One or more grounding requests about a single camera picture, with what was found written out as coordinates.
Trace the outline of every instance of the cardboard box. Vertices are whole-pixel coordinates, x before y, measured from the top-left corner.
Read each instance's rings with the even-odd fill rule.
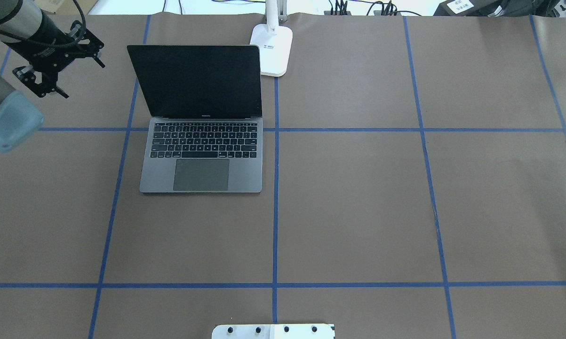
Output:
[[[78,0],[80,8],[87,15],[98,0]],[[34,0],[40,9],[58,15],[80,15],[72,0]]]

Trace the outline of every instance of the laptop keyboard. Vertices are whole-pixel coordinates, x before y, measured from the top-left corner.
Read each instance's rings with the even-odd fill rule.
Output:
[[[150,157],[257,157],[257,122],[157,122]]]

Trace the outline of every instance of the white mounting plate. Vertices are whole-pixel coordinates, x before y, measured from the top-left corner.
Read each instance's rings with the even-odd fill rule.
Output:
[[[334,324],[218,325],[212,339],[335,339]]]
[[[291,52],[293,32],[291,28],[277,26],[276,34],[268,30],[268,25],[259,24],[253,28],[250,45],[260,48],[260,71],[262,75],[280,77],[287,71],[289,52]]]

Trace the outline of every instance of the white lamp base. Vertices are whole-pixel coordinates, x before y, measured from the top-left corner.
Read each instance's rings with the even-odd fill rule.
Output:
[[[277,26],[275,32],[270,32],[268,25],[259,24],[253,28],[250,44],[260,48],[261,74],[280,77],[287,71],[293,32],[284,26]]]

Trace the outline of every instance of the desk lamp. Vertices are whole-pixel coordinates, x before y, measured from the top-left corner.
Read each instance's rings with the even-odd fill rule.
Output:
[[[266,23],[253,28],[251,45],[260,48],[260,71],[262,75],[280,77],[287,71],[293,32],[289,27],[279,26],[279,14],[287,15],[287,0],[266,0]]]

